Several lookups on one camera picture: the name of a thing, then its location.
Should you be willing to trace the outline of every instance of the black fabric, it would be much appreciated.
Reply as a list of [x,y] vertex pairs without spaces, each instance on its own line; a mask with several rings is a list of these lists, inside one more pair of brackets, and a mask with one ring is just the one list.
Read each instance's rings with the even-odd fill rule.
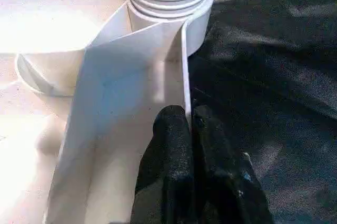
[[215,0],[191,97],[248,152],[275,223],[337,223],[337,0]]

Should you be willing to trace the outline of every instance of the white surface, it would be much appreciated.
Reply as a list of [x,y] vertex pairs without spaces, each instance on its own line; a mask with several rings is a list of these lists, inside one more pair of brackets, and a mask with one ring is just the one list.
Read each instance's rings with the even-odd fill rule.
[[42,222],[70,101],[55,109],[17,80],[0,88],[1,224]]
[[72,95],[85,48],[125,1],[0,0],[0,54],[22,54],[50,86]]
[[[178,65],[158,62],[106,87],[102,104],[109,105],[100,108],[104,122],[96,140],[85,223],[129,219],[135,178],[152,137],[152,123],[164,106],[184,106],[182,84]],[[130,91],[125,85],[138,87]]]
[[14,69],[15,54],[1,54],[0,53],[0,88],[17,80]]
[[98,46],[114,39],[130,34],[131,23],[128,16],[127,3],[124,2],[119,9],[107,20],[95,39],[89,46]]

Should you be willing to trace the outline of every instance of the wrinkled black cloth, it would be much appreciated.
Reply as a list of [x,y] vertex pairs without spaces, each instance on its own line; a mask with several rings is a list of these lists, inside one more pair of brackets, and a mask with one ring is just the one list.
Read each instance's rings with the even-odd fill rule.
[[337,0],[215,0],[192,101],[248,152],[275,223],[337,223]]

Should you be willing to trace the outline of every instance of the black fabric background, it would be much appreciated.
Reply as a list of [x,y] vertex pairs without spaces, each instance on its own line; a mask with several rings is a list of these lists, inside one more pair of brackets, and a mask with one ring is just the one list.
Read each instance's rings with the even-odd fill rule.
[[215,0],[189,59],[208,104],[250,154],[275,223],[337,223],[337,0]]

